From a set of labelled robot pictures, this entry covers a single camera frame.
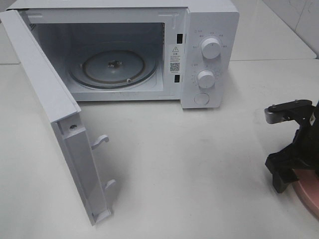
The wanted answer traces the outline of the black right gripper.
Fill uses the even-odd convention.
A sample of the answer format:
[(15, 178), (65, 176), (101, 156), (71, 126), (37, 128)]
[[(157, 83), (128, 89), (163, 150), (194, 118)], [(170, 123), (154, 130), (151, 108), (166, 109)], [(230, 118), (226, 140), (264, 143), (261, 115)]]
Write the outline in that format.
[(269, 154), (265, 162), (277, 193), (283, 193), (291, 183), (299, 181), (296, 169), (319, 174), (319, 104), (296, 133), (296, 145), (289, 144), (279, 152)]

